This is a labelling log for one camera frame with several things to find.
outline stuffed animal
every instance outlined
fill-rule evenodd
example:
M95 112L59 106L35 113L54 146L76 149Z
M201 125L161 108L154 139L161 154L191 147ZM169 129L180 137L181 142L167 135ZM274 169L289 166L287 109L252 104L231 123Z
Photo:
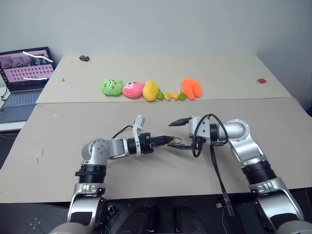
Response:
M200 84L192 78L184 78L181 82L181 92L189 100L194 100L195 97L199 98L201 95Z
M101 90L105 95L117 96L121 94L122 80L120 79L105 79L101 84Z
M145 83L140 82L128 82L125 84L125 86L122 88L122 93L127 98L137 98L143 93L143 87Z
M143 97L147 101L155 101L158 93L159 87L154 81L149 80L145 83L145 86L143 88Z

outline toy fruit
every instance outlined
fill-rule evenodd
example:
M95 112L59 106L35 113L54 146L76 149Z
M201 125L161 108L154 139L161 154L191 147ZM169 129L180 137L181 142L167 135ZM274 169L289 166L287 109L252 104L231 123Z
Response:
M122 88L122 93L127 98L137 98L138 96L142 94L144 85L145 83L140 83L140 82L135 82L135 81L128 82Z
M165 96L164 96L164 94L163 94L162 92L159 92L159 93L157 94L157 99L158 99L158 100L164 100L164 98L165 98Z
M147 101L155 101L158 93L159 93L159 88L158 88L158 85L154 81L149 80L145 83L145 86L143 88L143 97Z
M173 94L172 94L172 98L173 98L175 101L178 100L178 99L179 99L179 94L173 93Z
M189 100L194 100L195 97L200 97L200 84L192 78L184 78L181 82L181 91Z
M105 95L117 96L122 90L122 80L120 79L105 79L101 83L101 90Z
M184 100L185 100L185 94L184 94L184 93L180 93L179 99L180 99L181 101L184 101Z
M166 99L167 101L170 101L170 99L171 99L171 93L166 93L165 99Z

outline small yellow toy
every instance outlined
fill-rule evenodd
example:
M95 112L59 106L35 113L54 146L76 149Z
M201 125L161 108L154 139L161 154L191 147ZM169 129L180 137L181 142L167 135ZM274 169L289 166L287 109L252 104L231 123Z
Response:
M175 101L178 100L178 99L179 99L179 94L173 93L173 94L172 94L172 98L173 98Z
M166 95L165 95L165 99L166 99L167 101L170 101L170 99L171 99L171 93L167 92Z
M155 101L158 93L159 87L154 81L149 80L145 83L145 86L143 88L143 97L147 101Z

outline plush cat face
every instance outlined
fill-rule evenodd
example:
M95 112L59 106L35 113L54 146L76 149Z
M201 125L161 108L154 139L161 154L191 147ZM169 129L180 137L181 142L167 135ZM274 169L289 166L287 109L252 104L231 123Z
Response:
M101 84L101 90L105 95L117 96L122 91L122 80L105 79Z

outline floor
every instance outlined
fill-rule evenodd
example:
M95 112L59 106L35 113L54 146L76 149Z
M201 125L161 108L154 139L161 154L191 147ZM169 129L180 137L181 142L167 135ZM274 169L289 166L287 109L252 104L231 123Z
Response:
M0 168L8 155L17 132L0 135ZM311 188L292 191L303 209L305 219L312 222ZM232 195L247 234L264 234L257 217L250 194ZM221 195L154 197L125 200L111 200L109 205L117 207L116 214L107 222L109 234L116 233L125 218L137 207L156 205L160 210L157 233L173 233L172 210L184 205L195 210L207 233L234 233L227 213L215 203ZM66 222L69 202L63 203L15 203L0 204L0 232L4 234L48 234L56 226Z

